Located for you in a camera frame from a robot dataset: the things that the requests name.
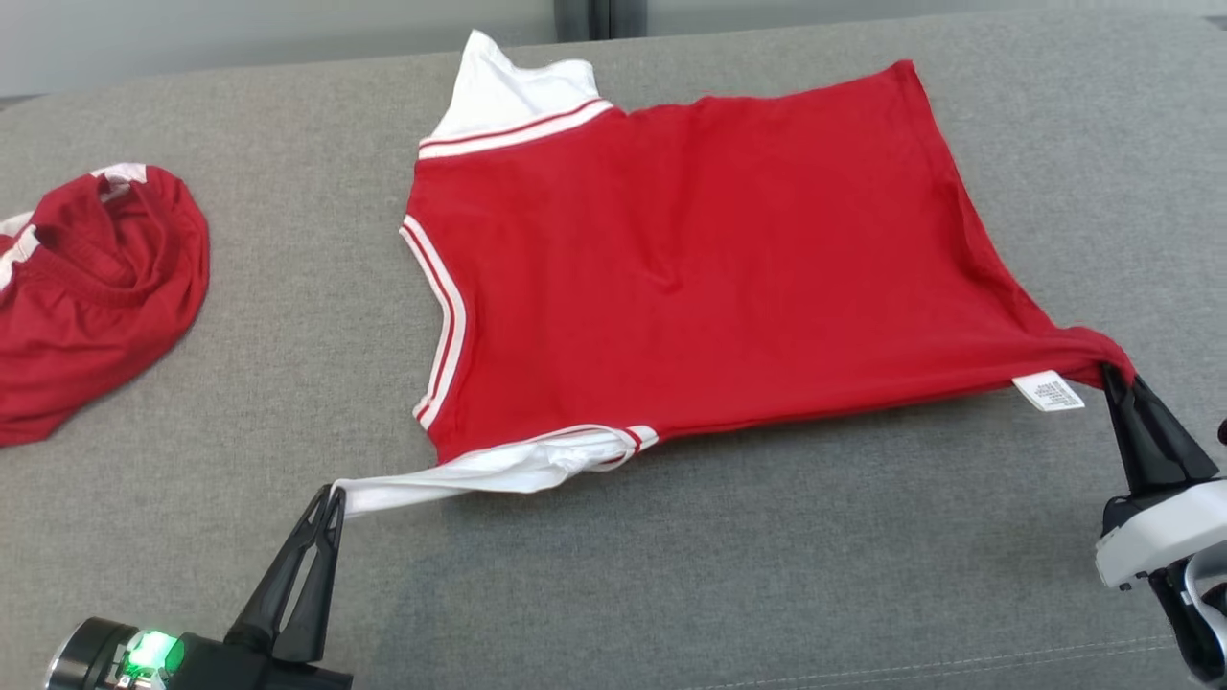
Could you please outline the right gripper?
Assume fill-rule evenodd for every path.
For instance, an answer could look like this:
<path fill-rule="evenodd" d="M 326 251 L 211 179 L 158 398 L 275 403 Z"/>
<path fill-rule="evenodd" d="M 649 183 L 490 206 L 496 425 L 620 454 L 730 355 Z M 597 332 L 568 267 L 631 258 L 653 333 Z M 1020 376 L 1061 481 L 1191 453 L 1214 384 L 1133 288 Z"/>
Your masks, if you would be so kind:
<path fill-rule="evenodd" d="M 1101 381 L 1133 495 L 1204 483 L 1163 498 L 1099 538 L 1101 583 L 1118 587 L 1226 541 L 1226 483 L 1206 483 L 1218 478 L 1214 458 L 1144 379 L 1125 381 L 1117 366 L 1103 365 Z"/>

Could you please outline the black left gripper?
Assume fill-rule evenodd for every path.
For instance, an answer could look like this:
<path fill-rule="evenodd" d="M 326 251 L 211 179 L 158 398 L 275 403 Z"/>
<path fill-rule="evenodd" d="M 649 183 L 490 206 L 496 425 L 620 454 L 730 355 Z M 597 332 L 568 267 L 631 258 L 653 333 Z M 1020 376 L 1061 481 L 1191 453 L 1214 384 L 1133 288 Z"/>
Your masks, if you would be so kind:
<path fill-rule="evenodd" d="M 117 689 L 351 689 L 355 676 L 323 659 L 346 491 L 321 486 L 290 530 L 225 642 L 196 634 L 139 632 L 123 648 Z M 307 551 L 313 552 L 288 622 L 282 621 Z M 272 648 L 272 659 L 248 648 Z"/>

